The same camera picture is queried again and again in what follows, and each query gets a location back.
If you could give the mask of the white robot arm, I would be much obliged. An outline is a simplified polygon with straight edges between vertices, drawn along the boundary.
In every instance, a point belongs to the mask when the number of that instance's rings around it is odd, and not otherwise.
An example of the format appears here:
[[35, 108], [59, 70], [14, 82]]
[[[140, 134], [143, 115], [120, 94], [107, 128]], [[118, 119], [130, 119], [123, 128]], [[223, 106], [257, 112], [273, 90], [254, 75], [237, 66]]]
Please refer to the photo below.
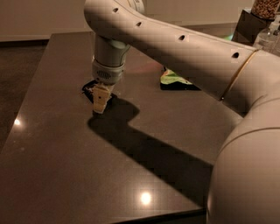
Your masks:
[[207, 224], [280, 224], [280, 60], [268, 52], [148, 18], [140, 0], [86, 0], [93, 69], [116, 84], [131, 45], [243, 119], [212, 171]]

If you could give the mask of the white ribbed gripper body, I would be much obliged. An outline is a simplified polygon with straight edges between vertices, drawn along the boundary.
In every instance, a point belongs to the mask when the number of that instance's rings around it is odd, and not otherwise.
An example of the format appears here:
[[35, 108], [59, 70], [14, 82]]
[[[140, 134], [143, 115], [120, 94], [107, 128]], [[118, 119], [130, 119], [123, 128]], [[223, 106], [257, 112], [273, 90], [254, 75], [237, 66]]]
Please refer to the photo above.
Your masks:
[[92, 75], [94, 79], [105, 85], [115, 85], [123, 76], [124, 65], [104, 66], [97, 60], [92, 62]]

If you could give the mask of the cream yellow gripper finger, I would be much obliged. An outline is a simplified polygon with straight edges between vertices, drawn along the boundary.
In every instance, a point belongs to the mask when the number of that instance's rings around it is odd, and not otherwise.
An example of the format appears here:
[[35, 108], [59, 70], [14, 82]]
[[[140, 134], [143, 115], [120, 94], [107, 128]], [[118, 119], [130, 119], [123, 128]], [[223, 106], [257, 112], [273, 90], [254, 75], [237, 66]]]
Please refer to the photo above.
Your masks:
[[94, 107], [95, 113], [102, 114], [107, 107], [108, 101], [111, 99], [113, 87], [103, 83], [97, 83], [93, 87]]

